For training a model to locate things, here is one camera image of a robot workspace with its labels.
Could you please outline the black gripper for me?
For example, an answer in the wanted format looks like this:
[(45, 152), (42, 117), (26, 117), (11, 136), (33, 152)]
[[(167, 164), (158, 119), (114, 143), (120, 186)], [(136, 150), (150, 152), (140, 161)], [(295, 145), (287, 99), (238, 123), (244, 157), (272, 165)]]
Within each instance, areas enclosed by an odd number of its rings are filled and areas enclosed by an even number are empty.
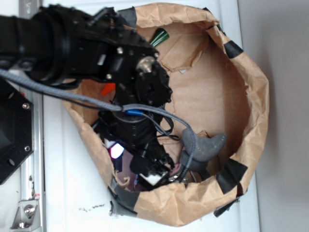
[(114, 169), (124, 169), (123, 153), (132, 155), (126, 165), (146, 190), (169, 184), (174, 161), (158, 142), (154, 123), (147, 118), (99, 118), (93, 129), (107, 147)]

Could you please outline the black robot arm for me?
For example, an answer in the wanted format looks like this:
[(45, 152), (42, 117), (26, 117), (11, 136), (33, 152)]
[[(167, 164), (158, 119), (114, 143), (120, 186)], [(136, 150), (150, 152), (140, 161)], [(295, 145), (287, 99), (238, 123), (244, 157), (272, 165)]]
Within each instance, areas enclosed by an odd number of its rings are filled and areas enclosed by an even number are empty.
[[(31, 19), (0, 18), (0, 66), (58, 89), (74, 89), (85, 79), (114, 83), (112, 105), (145, 104), (163, 109), (171, 101), (169, 76), (158, 51), (136, 31), (125, 28), (113, 8), (96, 15), (52, 5)], [(101, 110), (93, 130), (132, 154), (130, 169), (152, 190), (169, 182), (175, 164), (158, 142), (169, 136), (157, 113)]]

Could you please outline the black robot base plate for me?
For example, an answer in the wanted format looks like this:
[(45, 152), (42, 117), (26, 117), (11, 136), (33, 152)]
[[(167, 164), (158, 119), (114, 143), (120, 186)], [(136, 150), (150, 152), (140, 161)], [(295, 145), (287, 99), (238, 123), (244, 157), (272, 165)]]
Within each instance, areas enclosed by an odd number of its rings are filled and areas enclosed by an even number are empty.
[(33, 151), (33, 104), (0, 80), (0, 183), (4, 184)]

